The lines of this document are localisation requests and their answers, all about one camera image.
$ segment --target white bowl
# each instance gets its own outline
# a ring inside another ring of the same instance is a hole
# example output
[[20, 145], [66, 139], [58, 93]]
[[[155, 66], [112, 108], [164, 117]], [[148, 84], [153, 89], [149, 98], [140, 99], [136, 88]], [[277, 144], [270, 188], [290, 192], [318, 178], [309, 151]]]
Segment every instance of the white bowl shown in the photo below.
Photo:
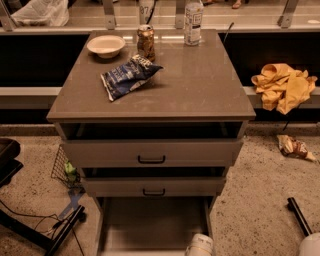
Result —
[[98, 54], [101, 58], [110, 59], [117, 56], [126, 42], [119, 36], [98, 36], [87, 44], [89, 51]]

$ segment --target wrapper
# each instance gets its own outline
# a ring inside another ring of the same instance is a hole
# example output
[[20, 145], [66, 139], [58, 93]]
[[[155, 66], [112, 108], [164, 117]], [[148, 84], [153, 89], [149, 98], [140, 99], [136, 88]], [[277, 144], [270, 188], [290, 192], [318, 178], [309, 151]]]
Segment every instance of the wrapper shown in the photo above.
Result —
[[313, 162], [319, 160], [308, 151], [304, 142], [296, 140], [288, 135], [278, 135], [279, 149], [284, 156], [307, 159]]
[[147, 58], [135, 55], [127, 63], [101, 74], [110, 101], [114, 101], [139, 88], [163, 67]]

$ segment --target plastic bottle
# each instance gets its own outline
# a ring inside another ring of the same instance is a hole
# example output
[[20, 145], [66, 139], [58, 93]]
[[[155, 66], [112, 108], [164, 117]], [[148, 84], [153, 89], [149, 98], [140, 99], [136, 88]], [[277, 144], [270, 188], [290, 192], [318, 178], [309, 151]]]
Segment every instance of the plastic bottle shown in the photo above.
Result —
[[184, 19], [184, 42], [198, 45], [200, 42], [203, 4], [201, 0], [188, 0]]

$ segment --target yellow cloth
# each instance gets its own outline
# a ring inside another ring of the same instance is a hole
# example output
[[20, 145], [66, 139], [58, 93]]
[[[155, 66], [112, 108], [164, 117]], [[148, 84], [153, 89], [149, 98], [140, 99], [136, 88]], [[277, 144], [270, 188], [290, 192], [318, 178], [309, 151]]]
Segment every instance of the yellow cloth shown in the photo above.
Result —
[[294, 70], [285, 63], [267, 64], [260, 75], [251, 78], [256, 93], [262, 93], [263, 108], [276, 107], [284, 115], [310, 98], [317, 80], [316, 76], [308, 77], [308, 71]]

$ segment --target blue snack bag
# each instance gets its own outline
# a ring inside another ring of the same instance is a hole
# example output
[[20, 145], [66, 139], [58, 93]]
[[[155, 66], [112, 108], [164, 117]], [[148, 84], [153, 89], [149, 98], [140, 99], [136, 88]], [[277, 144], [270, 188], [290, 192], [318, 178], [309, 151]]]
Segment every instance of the blue snack bag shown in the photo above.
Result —
[[101, 79], [110, 101], [114, 101], [148, 82], [162, 68], [141, 55], [135, 55], [127, 63], [101, 74]]

